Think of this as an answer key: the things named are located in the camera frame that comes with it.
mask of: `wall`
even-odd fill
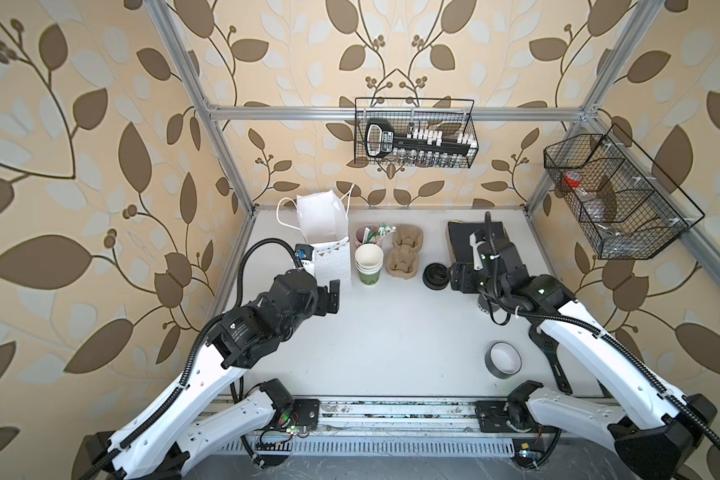
[[[252,107],[351,107],[366,96],[408,97],[422,106],[432,102],[420,98],[450,97],[472,99],[478,107],[576,107],[631,14],[624,0],[599,0],[593,7],[576,0],[564,8],[551,0],[167,4],[209,100]],[[540,176],[541,149],[562,129],[539,122],[477,124],[480,155],[469,171],[426,171],[350,161],[346,124],[222,126],[251,198],[262,205],[276,204],[283,192],[307,194],[354,182],[365,200],[360,204],[519,206]],[[274,164],[256,163],[266,156],[248,138],[251,128],[266,144],[266,155],[291,161],[278,164],[284,170],[273,173]],[[536,129],[538,139],[530,145],[527,136]],[[520,152],[524,141],[529,148]],[[530,161],[514,173],[517,193],[510,188],[513,175],[504,170],[507,164],[514,168],[512,154]]]
[[[630,9],[628,0],[168,4],[206,94],[239,106],[450,95],[576,107]]]
[[[667,2],[621,74],[601,115],[631,131],[701,206],[707,218],[696,228],[720,246],[720,0]],[[710,398],[720,435],[720,289],[704,269],[679,242],[649,261],[594,260],[555,194],[535,218],[562,281],[663,378]],[[720,480],[710,445],[687,467]]]
[[[346,193],[352,183],[358,187],[352,203],[359,206],[524,204],[541,176],[541,151],[561,137],[562,126],[531,121],[475,126],[480,152],[469,169],[353,159],[354,133],[346,124],[235,120],[225,133],[251,198],[260,205],[331,188]]]
[[[76,478],[208,316],[242,212],[166,59],[137,2],[0,1],[0,478]]]

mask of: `small label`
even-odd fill
[[[392,140],[394,138],[394,132],[385,131],[382,132],[382,151],[392,151]]]

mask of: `black lid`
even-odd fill
[[[424,269],[422,280],[432,290],[442,290],[451,281],[451,274],[443,264],[429,264]]]

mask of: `black wire basket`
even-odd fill
[[[355,159],[379,167],[470,168],[480,149],[473,106],[451,98],[356,98]]]
[[[650,173],[626,155],[628,147],[650,161]],[[605,135],[580,134],[545,148],[544,168],[602,260],[653,258],[704,218],[672,176],[616,124]]]

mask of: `paper cup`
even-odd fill
[[[371,233],[374,233],[374,232],[376,232],[376,231],[378,230],[378,225],[370,225],[370,224],[368,224],[368,225],[361,225],[361,226],[357,229],[357,231],[355,231],[355,246],[363,245],[362,240],[363,240],[363,235],[365,234],[365,229],[366,229],[366,228],[370,229]]]
[[[378,278],[382,273],[382,265],[381,264],[379,264],[379,266],[377,266],[371,270],[363,269],[357,265],[355,265],[355,266],[358,268],[358,274],[360,275],[360,281],[365,283],[365,285],[373,285],[374,283],[378,282]]]
[[[384,250],[376,244],[363,244],[355,250],[355,263],[363,268],[375,268],[384,262]]]

